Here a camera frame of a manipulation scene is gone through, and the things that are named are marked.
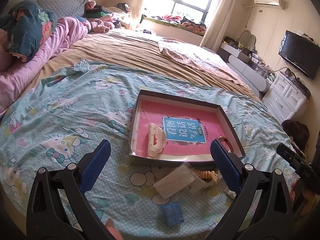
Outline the left hand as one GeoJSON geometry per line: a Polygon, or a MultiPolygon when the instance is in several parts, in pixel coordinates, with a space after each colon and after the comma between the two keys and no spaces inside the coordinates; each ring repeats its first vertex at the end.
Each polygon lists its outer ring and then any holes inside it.
{"type": "Polygon", "coordinates": [[[110,232],[110,234],[116,239],[116,240],[123,240],[122,235],[120,232],[116,229],[115,224],[111,218],[108,218],[105,227],[110,232]]]}

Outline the right hand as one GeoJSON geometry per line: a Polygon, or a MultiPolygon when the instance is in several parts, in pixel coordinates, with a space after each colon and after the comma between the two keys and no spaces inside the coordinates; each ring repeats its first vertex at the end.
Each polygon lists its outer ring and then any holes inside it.
{"type": "Polygon", "coordinates": [[[307,219],[311,215],[319,215],[319,194],[307,188],[306,183],[297,179],[289,190],[292,200],[294,220],[307,219]]]}

